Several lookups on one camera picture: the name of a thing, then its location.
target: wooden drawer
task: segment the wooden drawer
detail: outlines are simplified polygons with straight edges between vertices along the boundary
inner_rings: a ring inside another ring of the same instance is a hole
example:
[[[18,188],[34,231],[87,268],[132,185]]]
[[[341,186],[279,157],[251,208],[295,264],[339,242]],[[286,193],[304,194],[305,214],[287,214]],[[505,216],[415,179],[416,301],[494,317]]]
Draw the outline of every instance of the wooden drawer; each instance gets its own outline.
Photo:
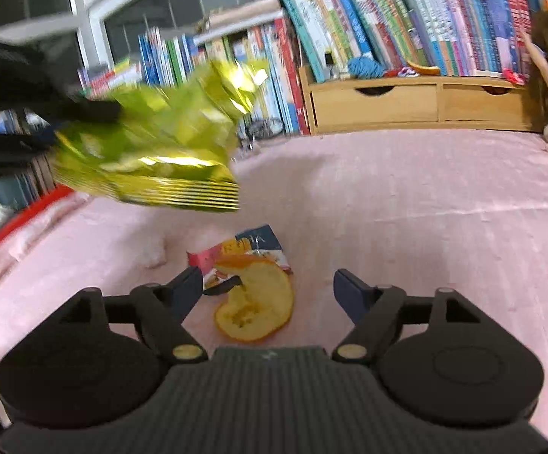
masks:
[[[443,121],[491,121],[530,124],[532,100],[525,89],[444,84]]]
[[[311,95],[321,131],[438,120],[435,84],[314,90]]]

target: blue yarn ball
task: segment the blue yarn ball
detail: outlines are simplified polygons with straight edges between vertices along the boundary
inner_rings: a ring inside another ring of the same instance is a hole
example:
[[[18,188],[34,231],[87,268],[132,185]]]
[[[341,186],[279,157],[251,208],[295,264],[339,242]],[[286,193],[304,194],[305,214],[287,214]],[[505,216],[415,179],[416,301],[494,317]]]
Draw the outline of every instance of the blue yarn ball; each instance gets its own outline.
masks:
[[[367,80],[369,78],[382,77],[385,68],[379,62],[369,57],[361,56],[360,58],[352,58],[348,61],[348,71],[353,77]]]

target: snack wrapper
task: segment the snack wrapper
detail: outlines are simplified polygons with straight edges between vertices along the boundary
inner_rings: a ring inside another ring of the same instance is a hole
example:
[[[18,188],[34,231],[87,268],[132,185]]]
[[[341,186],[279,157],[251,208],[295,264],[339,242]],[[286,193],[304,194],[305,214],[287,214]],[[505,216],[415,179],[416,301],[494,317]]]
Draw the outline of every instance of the snack wrapper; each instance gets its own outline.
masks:
[[[123,106],[117,123],[76,122],[57,133],[55,177],[130,203],[236,210],[229,154],[266,78],[266,62],[207,62],[176,89],[113,90],[108,97]]]
[[[188,253],[188,265],[197,266],[202,271],[203,289],[209,289],[231,278],[213,266],[222,255],[255,254],[275,262],[285,273],[291,275],[291,267],[282,252],[282,246],[272,228],[262,225],[257,229],[245,230],[221,244],[199,253]]]

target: doll hair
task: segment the doll hair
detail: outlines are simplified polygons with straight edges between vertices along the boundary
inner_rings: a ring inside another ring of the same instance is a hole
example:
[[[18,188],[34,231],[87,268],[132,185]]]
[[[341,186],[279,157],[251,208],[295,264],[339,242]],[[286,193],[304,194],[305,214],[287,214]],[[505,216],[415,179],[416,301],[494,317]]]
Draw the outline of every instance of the doll hair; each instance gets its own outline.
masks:
[[[548,62],[548,12],[537,12],[533,16],[531,39],[545,53]],[[543,120],[548,123],[548,88],[534,65],[530,67],[528,88],[532,98],[539,103]]]

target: gold screw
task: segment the gold screw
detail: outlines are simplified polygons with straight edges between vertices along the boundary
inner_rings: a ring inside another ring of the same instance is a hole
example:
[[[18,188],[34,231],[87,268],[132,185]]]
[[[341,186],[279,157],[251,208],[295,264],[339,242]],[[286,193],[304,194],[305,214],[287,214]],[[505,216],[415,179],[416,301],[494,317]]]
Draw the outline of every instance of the gold screw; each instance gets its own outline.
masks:
[[[347,360],[358,360],[367,356],[367,349],[362,345],[349,343],[337,348],[337,353]]]
[[[196,345],[179,345],[173,348],[173,356],[178,360],[194,360],[202,355],[202,349]]]

